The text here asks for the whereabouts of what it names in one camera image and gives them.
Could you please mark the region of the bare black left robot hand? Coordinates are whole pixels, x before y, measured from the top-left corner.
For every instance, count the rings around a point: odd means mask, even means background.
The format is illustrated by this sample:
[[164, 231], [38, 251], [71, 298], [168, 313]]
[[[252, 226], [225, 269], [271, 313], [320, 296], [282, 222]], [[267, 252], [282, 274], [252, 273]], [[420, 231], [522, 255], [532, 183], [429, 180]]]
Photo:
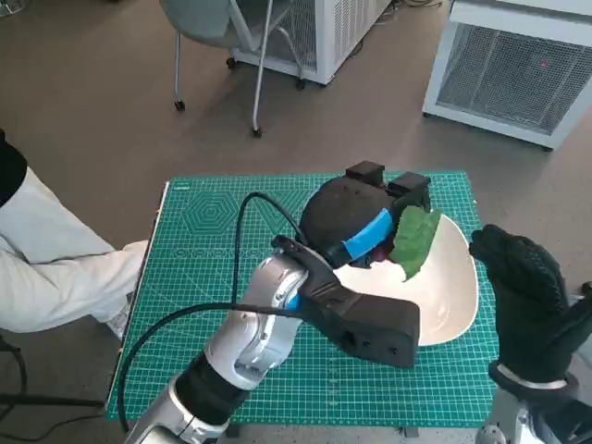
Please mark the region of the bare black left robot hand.
[[323, 183], [304, 207], [302, 234], [333, 268], [387, 260], [403, 210], [431, 210], [429, 177], [405, 172], [385, 181], [384, 171], [364, 160]]

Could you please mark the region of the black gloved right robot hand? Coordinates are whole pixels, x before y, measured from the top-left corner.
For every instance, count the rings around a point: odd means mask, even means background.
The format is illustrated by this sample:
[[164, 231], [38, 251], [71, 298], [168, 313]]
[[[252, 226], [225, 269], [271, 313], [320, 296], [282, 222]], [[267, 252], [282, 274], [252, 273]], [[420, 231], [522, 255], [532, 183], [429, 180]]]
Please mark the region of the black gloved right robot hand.
[[570, 305], [553, 256], [496, 225], [474, 231], [469, 252], [485, 266], [494, 290], [498, 363], [530, 383], [563, 379], [591, 334], [591, 299]]

